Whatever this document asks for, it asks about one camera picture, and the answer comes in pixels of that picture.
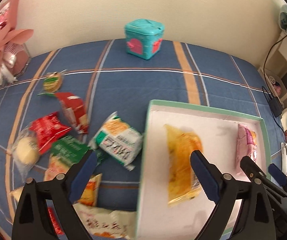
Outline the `red patterned packet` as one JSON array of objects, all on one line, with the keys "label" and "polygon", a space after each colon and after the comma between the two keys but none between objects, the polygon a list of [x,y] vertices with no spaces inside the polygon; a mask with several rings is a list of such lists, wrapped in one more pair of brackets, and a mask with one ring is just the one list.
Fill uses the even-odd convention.
[{"label": "red patterned packet", "polygon": [[59,221],[58,219],[56,218],[56,215],[54,213],[54,209],[52,207],[48,207],[48,213],[50,215],[50,219],[51,219],[51,222],[52,222],[52,225],[54,227],[54,230],[56,232],[56,234],[58,236],[62,236],[64,235],[64,231],[62,230],[60,224],[59,224]]}]

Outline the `white wooden shelf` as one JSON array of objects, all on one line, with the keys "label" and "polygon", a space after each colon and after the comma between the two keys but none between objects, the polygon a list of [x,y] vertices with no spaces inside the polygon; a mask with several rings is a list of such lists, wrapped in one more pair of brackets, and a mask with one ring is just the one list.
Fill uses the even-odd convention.
[{"label": "white wooden shelf", "polygon": [[268,87],[277,96],[284,108],[287,108],[287,36],[281,31],[282,41],[274,46],[268,59],[263,60],[259,73],[267,80]]}]

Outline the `red white snack box pack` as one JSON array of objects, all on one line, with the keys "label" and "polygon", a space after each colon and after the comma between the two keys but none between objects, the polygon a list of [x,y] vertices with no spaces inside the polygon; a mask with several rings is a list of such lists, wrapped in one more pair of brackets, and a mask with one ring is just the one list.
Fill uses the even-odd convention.
[{"label": "red white snack box pack", "polygon": [[70,92],[40,93],[39,95],[57,98],[69,124],[78,134],[88,134],[88,115],[85,111],[84,102],[79,96]]}]

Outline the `red crinkled snack packet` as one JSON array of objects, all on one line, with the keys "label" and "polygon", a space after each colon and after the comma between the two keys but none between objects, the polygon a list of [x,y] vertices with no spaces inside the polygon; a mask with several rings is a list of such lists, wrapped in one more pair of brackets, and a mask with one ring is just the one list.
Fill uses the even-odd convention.
[{"label": "red crinkled snack packet", "polygon": [[37,139],[39,154],[43,155],[52,144],[71,131],[70,126],[62,124],[58,118],[59,112],[53,112],[31,122],[29,130]]}]

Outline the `pink snack pack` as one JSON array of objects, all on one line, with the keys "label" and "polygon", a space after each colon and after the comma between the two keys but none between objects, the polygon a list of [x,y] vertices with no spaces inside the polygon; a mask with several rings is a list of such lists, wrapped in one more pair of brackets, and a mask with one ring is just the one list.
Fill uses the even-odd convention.
[{"label": "pink snack pack", "polygon": [[240,168],[241,159],[244,156],[250,157],[254,162],[257,160],[257,135],[245,124],[238,124],[237,146],[236,146],[236,174],[242,174]]}]

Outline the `white green cracker pack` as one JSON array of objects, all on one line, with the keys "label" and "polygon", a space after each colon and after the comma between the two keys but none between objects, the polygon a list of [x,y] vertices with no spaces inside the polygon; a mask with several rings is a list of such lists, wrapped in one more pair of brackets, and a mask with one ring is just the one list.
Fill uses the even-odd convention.
[{"label": "white green cracker pack", "polygon": [[96,153],[109,155],[132,171],[135,168],[132,162],[142,149],[142,142],[143,135],[114,112],[103,122],[88,146]]}]

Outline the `black power adapter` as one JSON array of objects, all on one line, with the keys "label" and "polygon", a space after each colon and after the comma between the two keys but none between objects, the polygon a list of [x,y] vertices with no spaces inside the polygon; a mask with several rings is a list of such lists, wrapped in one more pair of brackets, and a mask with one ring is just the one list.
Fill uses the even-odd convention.
[{"label": "black power adapter", "polygon": [[281,104],[280,100],[278,99],[278,97],[276,97],[276,96],[272,97],[272,99],[270,99],[268,104],[269,104],[270,110],[272,111],[274,117],[278,117],[282,114],[283,107],[282,107],[282,104]]}]

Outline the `round cookie green wrapper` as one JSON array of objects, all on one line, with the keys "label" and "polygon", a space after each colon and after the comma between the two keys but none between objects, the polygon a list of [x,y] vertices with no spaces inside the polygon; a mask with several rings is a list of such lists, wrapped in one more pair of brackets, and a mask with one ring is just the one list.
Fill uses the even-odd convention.
[{"label": "round cookie green wrapper", "polygon": [[61,72],[48,73],[43,81],[43,90],[48,93],[55,93],[63,84],[63,78],[66,70]]}]

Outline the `green-rimmed white cardboard tray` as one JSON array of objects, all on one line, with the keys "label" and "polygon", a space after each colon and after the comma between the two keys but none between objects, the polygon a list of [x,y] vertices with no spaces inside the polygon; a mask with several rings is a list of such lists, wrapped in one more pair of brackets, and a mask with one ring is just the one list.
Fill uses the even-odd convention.
[{"label": "green-rimmed white cardboard tray", "polygon": [[204,191],[192,200],[168,205],[169,157],[165,126],[197,134],[209,163],[216,165],[220,172],[245,181],[246,175],[236,171],[239,124],[245,124],[256,133],[257,165],[266,170],[271,157],[262,118],[182,102],[152,100],[149,103],[137,205],[137,239],[194,239],[215,206]]}]

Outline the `pale jelly cup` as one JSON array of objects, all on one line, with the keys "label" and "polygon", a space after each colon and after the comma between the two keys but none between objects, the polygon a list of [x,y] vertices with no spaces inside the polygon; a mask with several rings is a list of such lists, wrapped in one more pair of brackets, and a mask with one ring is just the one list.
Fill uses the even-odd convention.
[{"label": "pale jelly cup", "polygon": [[9,195],[10,195],[11,197],[13,197],[13,198],[15,199],[15,201],[18,203],[19,200],[20,200],[20,197],[21,197],[21,194],[22,194],[23,189],[24,189],[23,186],[18,187],[18,188],[16,188],[16,189],[14,189],[13,191],[11,191],[11,192],[9,193]]}]

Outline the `dark green snack pack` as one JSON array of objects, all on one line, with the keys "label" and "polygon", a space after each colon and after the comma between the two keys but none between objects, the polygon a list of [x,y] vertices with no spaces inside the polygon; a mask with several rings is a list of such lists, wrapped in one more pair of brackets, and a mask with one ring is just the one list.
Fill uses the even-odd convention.
[{"label": "dark green snack pack", "polygon": [[73,164],[78,163],[89,150],[96,154],[97,165],[100,165],[108,158],[108,155],[103,151],[93,149],[70,135],[55,141],[51,146],[50,152],[52,156],[57,157],[66,166],[71,167]]}]

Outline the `cream cookie pack red letters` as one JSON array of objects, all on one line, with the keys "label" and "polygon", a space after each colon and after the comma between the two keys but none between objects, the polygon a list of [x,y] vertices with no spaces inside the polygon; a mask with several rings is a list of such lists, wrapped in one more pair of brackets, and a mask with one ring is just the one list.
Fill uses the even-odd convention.
[{"label": "cream cookie pack red letters", "polygon": [[135,238],[136,212],[108,210],[100,207],[73,205],[84,227],[91,235],[108,238]]}]

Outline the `orange roll cake pack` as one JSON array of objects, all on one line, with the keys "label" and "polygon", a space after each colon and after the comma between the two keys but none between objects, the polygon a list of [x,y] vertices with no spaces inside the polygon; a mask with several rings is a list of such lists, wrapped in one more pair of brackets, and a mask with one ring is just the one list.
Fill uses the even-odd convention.
[{"label": "orange roll cake pack", "polygon": [[[44,181],[52,180],[56,175],[60,173],[66,173],[69,168],[80,161],[81,157],[64,157],[61,154],[50,154],[48,168],[44,174]],[[83,191],[79,203],[87,206],[97,206],[99,185],[101,183],[102,174],[92,175]]]}]

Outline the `yellow orange snack bag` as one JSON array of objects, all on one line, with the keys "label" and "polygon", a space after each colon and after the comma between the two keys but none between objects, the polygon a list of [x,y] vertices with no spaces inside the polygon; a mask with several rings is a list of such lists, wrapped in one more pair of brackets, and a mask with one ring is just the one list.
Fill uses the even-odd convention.
[{"label": "yellow orange snack bag", "polygon": [[203,150],[201,139],[194,132],[185,132],[164,125],[169,156],[168,206],[172,207],[198,196],[201,185],[190,162],[191,153]]}]

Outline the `round bun clear wrapper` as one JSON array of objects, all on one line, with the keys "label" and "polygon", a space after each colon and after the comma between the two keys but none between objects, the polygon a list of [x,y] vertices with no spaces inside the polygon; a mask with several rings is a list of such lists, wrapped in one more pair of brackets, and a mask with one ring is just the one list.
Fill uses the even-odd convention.
[{"label": "round bun clear wrapper", "polygon": [[21,132],[19,132],[8,152],[14,159],[14,163],[20,173],[21,180],[24,182],[29,171],[40,158],[36,133],[28,127],[25,127]]}]

